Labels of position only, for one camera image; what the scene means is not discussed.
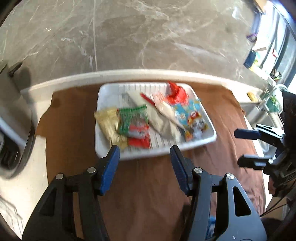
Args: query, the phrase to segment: white countertop edge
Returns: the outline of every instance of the white countertop edge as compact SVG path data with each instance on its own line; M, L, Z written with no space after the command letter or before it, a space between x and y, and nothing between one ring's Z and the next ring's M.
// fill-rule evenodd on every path
M245 93L252 91L260 93L261 90L250 85L246 85L234 80L224 79L217 76L200 74L194 72L185 72L177 70L165 69L117 69L91 72L86 74L77 74L62 77L50 81L46 81L32 87L21 90L28 103L34 103L43 100L49 100L52 93L58 90L68 89L71 87L85 86L99 83L110 83L117 81L141 81L141 80L179 80L198 83L209 83L223 85L232 90L235 97L241 95L241 91ZM239 100L250 101L247 96Z

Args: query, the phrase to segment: metal screw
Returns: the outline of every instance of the metal screw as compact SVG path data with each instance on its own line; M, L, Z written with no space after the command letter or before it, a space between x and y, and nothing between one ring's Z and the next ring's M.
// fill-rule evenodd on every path
M64 177L64 175L62 173L59 173L56 175L56 179L60 180Z
M202 173L202 169L201 169L200 167L196 167L196 168L194 168L194 171L195 171L196 173Z
M233 175L232 173L227 173L227 174L226 174L226 177L227 177L228 179L234 179L234 175Z
M94 173L96 171L96 169L94 168L94 167L89 167L88 169L87 169L87 172L88 173Z

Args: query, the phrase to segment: blue snack package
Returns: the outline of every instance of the blue snack package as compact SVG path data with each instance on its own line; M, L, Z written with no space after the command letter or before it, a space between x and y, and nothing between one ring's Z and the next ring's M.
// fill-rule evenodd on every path
M186 141L201 139L202 132L208 128L205 120L200 114L200 101L189 100L188 104L176 104L176 119L184 126L184 137Z

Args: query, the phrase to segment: blue gripper pad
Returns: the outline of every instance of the blue gripper pad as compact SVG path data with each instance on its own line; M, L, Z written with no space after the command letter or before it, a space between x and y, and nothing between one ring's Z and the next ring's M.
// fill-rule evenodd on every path
M193 175L192 170L194 169L193 163L190 159L184 158L180 149L177 145L173 145L170 148L170 160L177 177L180 189L186 194L189 195L192 183Z
M261 137L258 130L236 129L234 137L239 139L257 140Z
M100 195L104 195L111 186L114 174L116 172L120 158L120 149L117 145L113 145L109 150L106 159L106 166L101 176Z

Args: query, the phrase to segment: brown tablecloth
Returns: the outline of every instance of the brown tablecloth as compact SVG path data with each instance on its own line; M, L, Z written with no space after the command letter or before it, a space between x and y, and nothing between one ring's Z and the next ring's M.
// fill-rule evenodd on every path
M265 209L262 172L237 165L242 154L256 154L252 141L233 136L236 128L246 128L239 103L222 86L188 84L201 99L217 140L183 155L210 174L233 173L261 214ZM99 88L91 85L53 93L51 106L37 128L37 134L46 137L49 182L60 172L67 176L79 174L98 160L93 113ZM161 156L120 162L110 191L99 197L99 202L111 241L170 241L180 238L182 210L190 200L179 188L169 156ZM215 207L213 196L212 214Z

